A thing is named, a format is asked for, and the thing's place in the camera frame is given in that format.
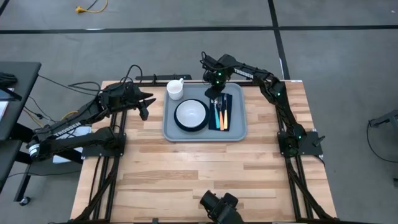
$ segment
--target orange utensil handle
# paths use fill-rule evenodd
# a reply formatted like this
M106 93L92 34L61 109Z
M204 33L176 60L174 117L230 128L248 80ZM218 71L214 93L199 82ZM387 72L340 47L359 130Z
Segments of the orange utensil handle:
M221 112L221 110L220 110L220 130L224 131L223 112Z
M228 114L226 110L224 110L224 129L228 129Z

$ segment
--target gray tray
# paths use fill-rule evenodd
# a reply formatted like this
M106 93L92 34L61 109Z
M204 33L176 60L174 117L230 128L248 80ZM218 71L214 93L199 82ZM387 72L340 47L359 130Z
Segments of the gray tray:
M163 128L164 137L173 142L177 141L240 141L248 133L246 122L246 110L244 109L244 97L242 88L235 83L227 83L223 93L232 95L232 117L229 131L209 130L208 125L200 131L187 132L181 130L174 121L174 111L184 100L196 99L209 106L209 98L205 91L209 88L203 83L185 83L184 96L180 100L172 100L165 91Z

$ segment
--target black napkin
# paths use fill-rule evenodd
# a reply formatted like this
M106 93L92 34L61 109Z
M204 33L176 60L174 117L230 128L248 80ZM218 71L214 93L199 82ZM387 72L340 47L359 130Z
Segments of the black napkin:
M232 112L232 95L227 94L227 93L222 93L222 99L223 99L223 105L221 107L221 110L223 112L223 119L224 119L224 110L225 110L225 101L224 101L224 95L227 95L227 113L228 113L228 128L224 129L224 131L229 131L231 128L231 112ZM209 118L209 130L216 130L220 131L220 128L216 127L216 120L215 120L215 109L214 109L214 104L211 103L211 100L209 99L209 109L210 109L210 118ZM217 114L218 117L220 118L220 110L218 109L218 106L216 106L217 109Z

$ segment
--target caster wheel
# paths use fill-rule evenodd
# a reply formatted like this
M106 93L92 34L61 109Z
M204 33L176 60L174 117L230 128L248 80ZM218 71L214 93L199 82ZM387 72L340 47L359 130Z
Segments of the caster wheel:
M30 202L30 197L24 196L24 198L19 202L20 206L25 206Z

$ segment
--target white bowl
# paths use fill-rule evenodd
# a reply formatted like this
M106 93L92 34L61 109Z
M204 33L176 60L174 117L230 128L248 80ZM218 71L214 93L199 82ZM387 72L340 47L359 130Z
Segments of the white bowl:
M178 106L176 115L182 125L187 128L194 128L203 122L206 110L201 103L195 100L187 100Z

